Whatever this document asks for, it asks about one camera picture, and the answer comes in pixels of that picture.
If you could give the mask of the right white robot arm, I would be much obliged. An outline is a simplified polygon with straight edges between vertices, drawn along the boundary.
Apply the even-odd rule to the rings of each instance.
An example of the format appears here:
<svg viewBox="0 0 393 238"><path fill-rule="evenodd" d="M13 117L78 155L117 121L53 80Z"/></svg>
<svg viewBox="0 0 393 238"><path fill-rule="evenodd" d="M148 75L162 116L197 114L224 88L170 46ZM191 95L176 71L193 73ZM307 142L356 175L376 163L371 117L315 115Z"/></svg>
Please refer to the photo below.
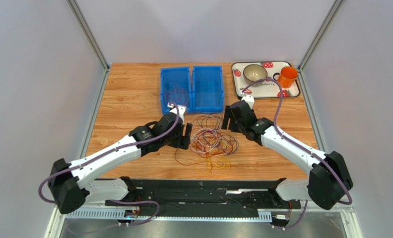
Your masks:
<svg viewBox="0 0 393 238"><path fill-rule="evenodd" d="M222 128L239 132L248 140L279 153L308 175L307 179L279 179L271 193L281 200L313 201L320 208L330 210L335 204L343 203L343 197L353 187L340 153L327 154L302 143L273 121L257 118L246 101L225 107Z"/></svg>

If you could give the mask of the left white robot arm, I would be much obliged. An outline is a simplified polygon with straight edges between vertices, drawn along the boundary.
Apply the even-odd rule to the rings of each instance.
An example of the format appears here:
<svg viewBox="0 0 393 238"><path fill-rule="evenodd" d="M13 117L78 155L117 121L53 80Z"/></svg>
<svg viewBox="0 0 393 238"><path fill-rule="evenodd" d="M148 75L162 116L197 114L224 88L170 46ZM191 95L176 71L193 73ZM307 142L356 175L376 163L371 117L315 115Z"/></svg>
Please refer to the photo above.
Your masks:
<svg viewBox="0 0 393 238"><path fill-rule="evenodd" d="M55 161L42 185L48 186L59 212L68 214L85 203L126 198L133 189L129 179L102 181L98 177L164 146L186 150L192 130L192 124L184 124L186 113L184 106L178 106L159 121L136 127L115 144L88 157L69 163L63 158Z"/></svg>

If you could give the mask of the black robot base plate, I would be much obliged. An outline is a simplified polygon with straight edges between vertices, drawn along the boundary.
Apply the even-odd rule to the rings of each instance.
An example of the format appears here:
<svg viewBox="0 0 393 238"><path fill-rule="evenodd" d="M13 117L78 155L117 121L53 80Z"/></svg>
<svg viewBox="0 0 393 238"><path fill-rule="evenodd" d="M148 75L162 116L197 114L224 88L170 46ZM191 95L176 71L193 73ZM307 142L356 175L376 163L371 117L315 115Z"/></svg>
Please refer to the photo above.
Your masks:
<svg viewBox="0 0 393 238"><path fill-rule="evenodd" d="M275 197L272 180L186 180L186 179L133 179L121 177L131 191L126 202L155 201L139 205L139 214L157 215L254 215L259 209L287 213L300 209L299 201L290 202Z"/></svg>

